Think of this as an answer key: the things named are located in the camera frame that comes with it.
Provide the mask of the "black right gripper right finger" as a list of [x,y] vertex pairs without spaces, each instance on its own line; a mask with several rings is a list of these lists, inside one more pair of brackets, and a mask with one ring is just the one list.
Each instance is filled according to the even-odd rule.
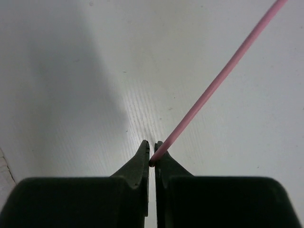
[[268,177],[195,176],[166,152],[155,163],[160,228],[297,228],[284,187]]

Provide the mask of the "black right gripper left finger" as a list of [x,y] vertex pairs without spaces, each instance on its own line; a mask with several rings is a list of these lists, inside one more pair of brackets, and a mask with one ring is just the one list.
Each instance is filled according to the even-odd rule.
[[142,228],[148,216],[147,141],[109,177],[27,178],[4,205],[6,228]]

